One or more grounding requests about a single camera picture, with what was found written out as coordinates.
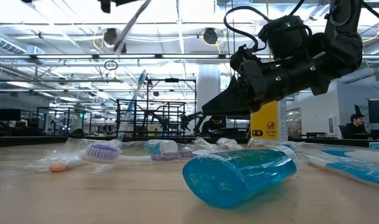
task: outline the warning sign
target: warning sign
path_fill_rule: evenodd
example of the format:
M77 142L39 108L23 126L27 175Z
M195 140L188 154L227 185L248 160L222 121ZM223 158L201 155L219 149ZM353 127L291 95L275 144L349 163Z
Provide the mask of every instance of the warning sign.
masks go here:
M251 115L251 137L255 139L279 139L279 103L263 105Z

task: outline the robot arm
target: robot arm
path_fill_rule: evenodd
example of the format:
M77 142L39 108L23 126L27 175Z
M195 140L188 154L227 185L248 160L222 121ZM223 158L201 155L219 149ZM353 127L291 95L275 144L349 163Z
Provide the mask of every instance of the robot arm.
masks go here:
M326 15L324 33L312 35L311 29L302 23L294 12L279 19L270 20L256 9L239 6L261 14L269 23L258 34L274 57L273 62L263 63L256 56L257 40L246 32L227 23L233 32L254 40L255 45L239 47L230 60L230 66L238 72L228 88L205 104L205 114L249 114L262 105L276 101L306 88L314 95L327 92L335 78L351 73L362 62L362 39L357 33L362 0L333 0Z

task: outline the plastic bottle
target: plastic bottle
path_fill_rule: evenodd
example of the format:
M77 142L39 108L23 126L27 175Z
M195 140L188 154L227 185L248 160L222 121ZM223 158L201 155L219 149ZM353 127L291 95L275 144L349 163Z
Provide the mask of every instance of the plastic bottle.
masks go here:
M167 152L177 152L178 145L175 141L152 139L144 144L145 150L151 154L162 154Z
M214 207L231 208L296 171L293 160L282 151L244 149L197 156L182 173L198 198Z

